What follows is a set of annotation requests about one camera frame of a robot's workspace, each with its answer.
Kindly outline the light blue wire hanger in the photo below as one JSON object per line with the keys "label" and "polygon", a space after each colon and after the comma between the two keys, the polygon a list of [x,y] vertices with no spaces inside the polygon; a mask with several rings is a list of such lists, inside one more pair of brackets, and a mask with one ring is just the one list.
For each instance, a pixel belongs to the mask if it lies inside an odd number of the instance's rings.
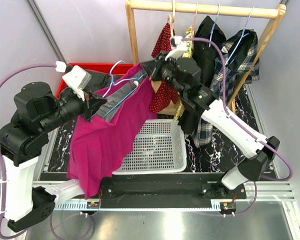
{"label": "light blue wire hanger", "polygon": [[101,106],[97,115],[107,122],[111,121],[124,101],[138,90],[142,82],[147,77],[147,74],[143,69],[141,69],[131,77],[128,77],[128,74],[126,74],[118,81],[115,81],[113,71],[119,64],[124,63],[125,62],[123,60],[119,60],[111,67],[109,71],[109,75],[111,77],[110,85],[106,92],[102,95],[107,98],[107,103]]}

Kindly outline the lemon print skirt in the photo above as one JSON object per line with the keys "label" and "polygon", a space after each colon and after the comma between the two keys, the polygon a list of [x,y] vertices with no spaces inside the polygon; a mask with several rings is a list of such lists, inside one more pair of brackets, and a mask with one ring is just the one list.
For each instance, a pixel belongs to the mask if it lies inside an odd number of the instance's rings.
{"label": "lemon print skirt", "polygon": [[[185,38],[193,38],[195,35],[195,24],[193,23],[188,30],[185,32]],[[193,41],[188,40],[185,42],[187,50],[182,55],[183,58],[192,58],[193,57]],[[181,110],[183,109],[183,104],[181,102],[181,98],[178,98],[177,104],[176,104],[176,112],[173,117],[173,121],[176,122],[180,116]]]}

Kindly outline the magenta skirt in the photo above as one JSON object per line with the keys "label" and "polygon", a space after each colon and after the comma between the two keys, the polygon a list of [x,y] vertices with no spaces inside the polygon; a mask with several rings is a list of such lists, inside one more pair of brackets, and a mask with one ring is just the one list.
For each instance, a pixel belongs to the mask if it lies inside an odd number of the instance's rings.
{"label": "magenta skirt", "polygon": [[[126,73],[132,77],[140,64]],[[103,95],[108,87],[96,91]],[[111,177],[122,165],[123,158],[133,151],[133,143],[146,120],[157,118],[150,111],[155,93],[148,76],[138,90],[119,107],[110,122],[97,114],[91,122],[78,117],[69,147],[67,177],[77,179],[85,198],[97,194],[102,178]]]}

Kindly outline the wooden hanger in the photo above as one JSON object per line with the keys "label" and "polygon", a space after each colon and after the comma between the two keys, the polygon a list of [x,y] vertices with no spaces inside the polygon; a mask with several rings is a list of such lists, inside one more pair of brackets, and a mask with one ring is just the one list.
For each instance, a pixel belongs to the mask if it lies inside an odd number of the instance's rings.
{"label": "wooden hanger", "polygon": [[176,17],[176,1],[171,1],[172,6],[172,14],[169,14],[167,17],[167,23],[169,23],[170,26],[170,37],[173,38],[175,36],[174,34],[174,23],[175,23],[175,17]]}

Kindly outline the pink wire hanger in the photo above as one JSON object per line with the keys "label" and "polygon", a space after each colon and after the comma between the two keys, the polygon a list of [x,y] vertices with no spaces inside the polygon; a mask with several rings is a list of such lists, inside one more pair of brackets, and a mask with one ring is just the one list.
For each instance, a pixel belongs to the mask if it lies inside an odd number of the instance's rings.
{"label": "pink wire hanger", "polygon": [[193,23],[191,25],[191,30],[194,31],[195,30],[195,24],[196,24],[196,20],[197,20],[197,16],[198,16],[198,7],[199,7],[199,3],[197,2],[195,4],[195,13],[194,13],[194,19],[193,19]]}

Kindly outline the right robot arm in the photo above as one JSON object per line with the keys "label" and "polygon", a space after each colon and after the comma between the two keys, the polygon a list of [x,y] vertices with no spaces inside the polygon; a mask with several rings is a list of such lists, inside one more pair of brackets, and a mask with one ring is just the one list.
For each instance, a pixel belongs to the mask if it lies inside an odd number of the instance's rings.
{"label": "right robot arm", "polygon": [[187,111],[219,129],[243,153],[244,160],[212,184],[213,197],[229,198],[239,185],[256,182],[262,177],[273,161],[280,141],[254,131],[224,106],[213,91],[201,84],[201,68],[195,60],[175,59],[162,52],[157,58],[142,62],[141,66],[151,80],[163,80],[171,86]]}

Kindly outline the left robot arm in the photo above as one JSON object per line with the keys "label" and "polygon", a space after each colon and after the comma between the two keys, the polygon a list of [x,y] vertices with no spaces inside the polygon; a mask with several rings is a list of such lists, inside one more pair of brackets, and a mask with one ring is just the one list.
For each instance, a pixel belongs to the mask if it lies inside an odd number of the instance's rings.
{"label": "left robot arm", "polygon": [[5,163],[5,200],[0,201],[0,215],[13,232],[20,232],[44,221],[55,206],[79,195],[93,198],[98,186],[85,181],[67,180],[55,186],[34,187],[35,168],[48,134],[73,120],[90,121],[107,99],[92,92],[78,97],[65,89],[56,98],[45,82],[25,85],[14,96],[16,112],[0,129],[0,157]]}

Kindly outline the black skirt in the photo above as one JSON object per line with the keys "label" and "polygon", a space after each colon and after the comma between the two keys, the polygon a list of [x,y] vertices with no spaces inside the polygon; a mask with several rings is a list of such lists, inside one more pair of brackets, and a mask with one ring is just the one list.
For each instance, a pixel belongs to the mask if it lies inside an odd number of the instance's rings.
{"label": "black skirt", "polygon": [[[211,28],[214,21],[210,16],[206,16],[199,25],[197,32],[195,33],[196,38],[210,39]],[[212,42],[214,42],[218,48],[221,48],[222,43],[226,41],[224,32],[216,24],[212,36]],[[198,67],[201,68],[200,82],[205,87],[210,87],[215,71],[215,59],[219,55],[216,49],[205,42],[194,41],[193,42],[193,59],[196,61]],[[193,113],[185,110],[182,117],[179,120],[179,124],[184,133],[191,135],[195,132],[198,127],[199,118]]]}

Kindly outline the plaid skirt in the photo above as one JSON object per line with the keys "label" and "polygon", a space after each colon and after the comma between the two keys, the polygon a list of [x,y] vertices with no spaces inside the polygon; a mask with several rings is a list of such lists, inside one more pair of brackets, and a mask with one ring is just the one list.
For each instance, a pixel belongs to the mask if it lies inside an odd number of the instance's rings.
{"label": "plaid skirt", "polygon": [[[242,31],[240,30],[229,39],[226,39],[222,43],[221,48],[219,48],[225,63],[235,48],[241,33]],[[240,75],[250,71],[250,74],[245,81],[247,84],[260,79],[259,61],[256,62],[255,66],[252,66],[257,56],[258,36],[257,33],[251,29],[246,29],[245,33],[248,33],[248,35],[242,39],[235,51],[235,54],[233,55],[235,57],[234,61],[228,66],[225,66],[225,90],[223,90],[222,60],[219,55],[215,58],[214,74],[211,85],[208,88],[210,88],[219,98],[222,98],[223,92],[225,92],[226,103],[229,102]]]}

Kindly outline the blue hanger of plaid skirt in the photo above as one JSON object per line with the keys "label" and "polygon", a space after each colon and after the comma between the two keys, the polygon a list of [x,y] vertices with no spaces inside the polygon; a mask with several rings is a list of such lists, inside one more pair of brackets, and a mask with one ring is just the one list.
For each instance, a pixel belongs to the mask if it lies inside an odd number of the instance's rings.
{"label": "blue hanger of plaid skirt", "polygon": [[250,18],[251,18],[251,15],[252,15],[254,9],[255,9],[255,6],[252,7],[252,9],[251,9],[251,11],[250,11],[250,13],[249,13],[249,15],[248,15],[248,17],[247,17],[247,20],[246,20],[246,22],[245,22],[245,25],[244,25],[244,27],[243,27],[243,29],[242,29],[241,36],[240,36],[240,38],[239,38],[237,44],[235,45],[233,51],[232,51],[231,54],[229,55],[227,61],[225,62],[225,65],[226,65],[226,66],[228,66],[229,64],[231,64],[231,63],[234,61],[234,59],[235,59],[234,54],[235,54],[237,48],[239,47],[239,45],[240,45],[242,39],[243,39],[245,36],[247,36],[247,35],[249,34],[249,33],[245,33],[245,31],[246,31],[248,22],[249,22],[249,20],[250,20]]}

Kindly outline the dark grey garment in bin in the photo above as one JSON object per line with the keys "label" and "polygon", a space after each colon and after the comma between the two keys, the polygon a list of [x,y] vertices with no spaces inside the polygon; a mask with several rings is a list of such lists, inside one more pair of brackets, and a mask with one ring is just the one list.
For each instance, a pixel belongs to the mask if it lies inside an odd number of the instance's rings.
{"label": "dark grey garment in bin", "polygon": [[111,83],[111,76],[107,73],[98,72],[94,70],[86,70],[90,75],[91,79],[89,80],[87,87],[95,92],[106,88]]}

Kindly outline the red plastic bin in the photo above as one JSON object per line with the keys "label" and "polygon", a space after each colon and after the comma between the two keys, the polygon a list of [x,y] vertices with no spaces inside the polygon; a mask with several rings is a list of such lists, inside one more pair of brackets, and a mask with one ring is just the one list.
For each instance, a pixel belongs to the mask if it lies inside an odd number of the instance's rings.
{"label": "red plastic bin", "polygon": [[[66,73],[72,70],[74,66],[79,66],[82,69],[86,70],[87,72],[92,73],[98,73],[98,74],[104,74],[109,75],[110,70],[113,67],[114,63],[69,63],[67,65]],[[130,68],[132,68],[133,64],[128,63],[119,63],[114,70],[112,71],[112,74],[114,76],[124,76]],[[67,87],[67,84],[64,82],[63,78],[60,81],[60,84],[58,86],[58,89],[56,91],[55,97],[58,99],[60,93]]]}

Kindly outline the white plastic basket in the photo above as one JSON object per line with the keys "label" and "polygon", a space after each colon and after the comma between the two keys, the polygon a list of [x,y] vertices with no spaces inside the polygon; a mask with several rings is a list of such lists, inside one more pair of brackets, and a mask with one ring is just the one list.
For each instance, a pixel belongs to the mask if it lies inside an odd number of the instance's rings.
{"label": "white plastic basket", "polygon": [[184,132],[172,119],[146,120],[135,136],[133,151],[114,175],[179,173],[187,166]]}

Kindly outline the wooden clothes rack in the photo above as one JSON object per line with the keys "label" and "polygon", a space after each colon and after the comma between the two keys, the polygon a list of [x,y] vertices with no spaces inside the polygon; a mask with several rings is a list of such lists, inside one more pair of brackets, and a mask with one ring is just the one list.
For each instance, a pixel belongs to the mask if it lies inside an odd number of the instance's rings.
{"label": "wooden clothes rack", "polygon": [[174,0],[170,2],[162,1],[149,1],[149,0],[126,0],[125,11],[126,19],[129,31],[131,52],[133,64],[139,63],[139,51],[137,43],[137,32],[135,24],[134,10],[145,11],[160,11],[160,12],[172,12],[172,20],[175,19],[175,13],[194,13],[205,15],[219,15],[230,17],[252,17],[268,19],[268,24],[264,28],[262,35],[258,40],[258,48],[256,58],[252,63],[255,66],[262,52],[264,51],[267,43],[271,39],[273,33],[280,24],[282,18],[286,13],[286,5],[279,4],[276,9],[270,8],[248,8],[238,6],[217,6],[207,4],[190,4],[190,3],[176,3]]}

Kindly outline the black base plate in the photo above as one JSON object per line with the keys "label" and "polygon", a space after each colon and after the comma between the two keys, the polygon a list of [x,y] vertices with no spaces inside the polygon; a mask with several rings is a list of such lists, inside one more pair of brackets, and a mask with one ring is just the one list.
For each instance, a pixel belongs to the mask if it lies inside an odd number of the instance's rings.
{"label": "black base plate", "polygon": [[245,181],[234,190],[221,186],[222,173],[164,173],[105,177],[100,194],[101,211],[181,210],[217,212],[220,204],[257,200],[257,188]]}

